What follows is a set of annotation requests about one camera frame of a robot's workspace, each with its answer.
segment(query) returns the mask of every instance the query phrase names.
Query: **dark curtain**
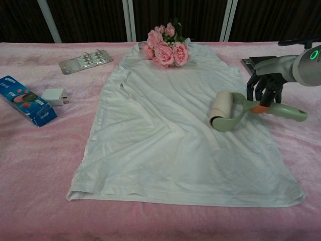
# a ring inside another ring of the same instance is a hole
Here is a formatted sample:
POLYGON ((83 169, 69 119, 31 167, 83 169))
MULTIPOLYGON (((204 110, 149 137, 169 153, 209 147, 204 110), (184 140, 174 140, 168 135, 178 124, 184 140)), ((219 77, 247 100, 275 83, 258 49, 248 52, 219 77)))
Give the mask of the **dark curtain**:
POLYGON ((137 41, 151 29, 179 18, 183 36, 193 41, 218 41, 227 0, 133 0, 137 41))
POLYGON ((47 0, 63 43, 127 42, 121 0, 47 0))
POLYGON ((238 0, 229 41, 280 41, 321 35, 320 0, 238 0))
POLYGON ((0 0, 0 42, 54 42, 37 0, 0 0))

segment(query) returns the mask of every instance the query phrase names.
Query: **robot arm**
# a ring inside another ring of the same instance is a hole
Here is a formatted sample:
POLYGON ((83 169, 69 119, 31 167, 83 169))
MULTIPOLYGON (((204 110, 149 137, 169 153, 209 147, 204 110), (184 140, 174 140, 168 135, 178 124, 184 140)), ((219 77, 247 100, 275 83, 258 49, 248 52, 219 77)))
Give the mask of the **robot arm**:
MULTIPOLYGON (((310 40, 310 44, 306 41, 299 43, 309 47, 312 42, 310 40)), ((279 42, 279 45, 290 44, 293 44, 293 41, 279 42)), ((253 100, 254 86, 257 84, 255 98, 260 101, 260 107, 254 111, 264 112, 274 99, 277 103, 281 103, 283 85, 288 82, 298 82, 305 86, 321 85, 321 45, 306 50, 300 55, 281 56, 258 63, 247 83, 248 100, 253 100)))

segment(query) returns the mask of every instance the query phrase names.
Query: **orange part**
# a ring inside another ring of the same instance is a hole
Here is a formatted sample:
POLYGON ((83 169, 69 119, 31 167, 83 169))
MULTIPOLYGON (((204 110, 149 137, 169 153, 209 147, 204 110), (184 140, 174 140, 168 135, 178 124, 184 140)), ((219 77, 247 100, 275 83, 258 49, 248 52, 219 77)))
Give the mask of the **orange part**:
POLYGON ((261 113, 264 113, 266 112, 270 107, 266 107, 266 106, 262 106, 262 105, 257 105, 256 107, 253 107, 251 109, 251 112, 253 114, 261 114, 261 113))

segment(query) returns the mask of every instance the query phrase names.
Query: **pink fabric surface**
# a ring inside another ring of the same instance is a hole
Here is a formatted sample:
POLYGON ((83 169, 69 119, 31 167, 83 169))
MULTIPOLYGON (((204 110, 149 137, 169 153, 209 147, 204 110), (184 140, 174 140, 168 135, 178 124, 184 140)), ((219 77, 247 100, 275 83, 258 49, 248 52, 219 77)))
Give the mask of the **pink fabric surface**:
MULTIPOLYGON (((238 67, 244 82, 249 75, 242 58, 303 50, 276 43, 202 44, 238 67)), ((295 83, 285 85, 282 102, 308 111, 308 119, 297 123, 267 114, 263 118, 306 193, 302 204, 231 208, 66 200, 102 86, 133 45, 0 43, 1 77, 11 75, 39 95, 46 88, 65 88, 71 99, 54 107, 58 118, 41 128, 0 99, 0 240, 320 240, 321 88, 295 83), (59 61, 97 48, 106 50, 113 61, 71 75, 61 73, 59 61)))

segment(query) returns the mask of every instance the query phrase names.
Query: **lint roller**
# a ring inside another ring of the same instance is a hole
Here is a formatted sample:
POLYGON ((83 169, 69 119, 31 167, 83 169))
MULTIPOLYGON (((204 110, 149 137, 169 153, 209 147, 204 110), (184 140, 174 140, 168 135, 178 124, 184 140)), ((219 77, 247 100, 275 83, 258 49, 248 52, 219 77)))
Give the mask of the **lint roller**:
MULTIPOLYGON (((247 100, 244 95, 240 93, 231 93, 228 91, 221 91, 217 93, 215 100, 211 106, 210 125, 221 132, 231 130, 242 117, 260 104, 260 101, 247 100), (243 105, 241 113, 231 118, 231 111, 233 103, 240 102, 243 105)), ((272 103, 265 113, 281 116, 287 119, 293 119, 298 122, 306 120, 307 113, 297 108, 285 105, 272 103)))

